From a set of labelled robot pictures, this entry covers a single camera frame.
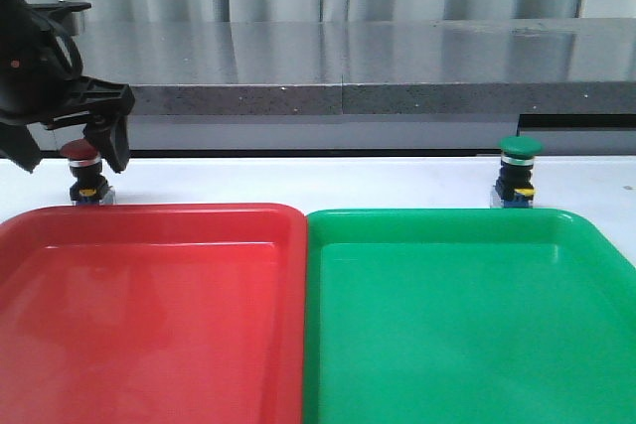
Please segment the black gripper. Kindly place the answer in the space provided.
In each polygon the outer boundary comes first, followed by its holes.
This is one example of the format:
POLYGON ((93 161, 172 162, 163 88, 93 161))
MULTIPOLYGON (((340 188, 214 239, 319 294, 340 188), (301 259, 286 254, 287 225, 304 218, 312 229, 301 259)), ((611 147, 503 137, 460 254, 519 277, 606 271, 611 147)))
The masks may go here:
POLYGON ((72 13, 58 22, 25 0, 1 0, 1 156, 32 173, 40 148, 26 126, 87 123, 83 136, 114 173, 130 160, 131 87, 83 74, 72 13))

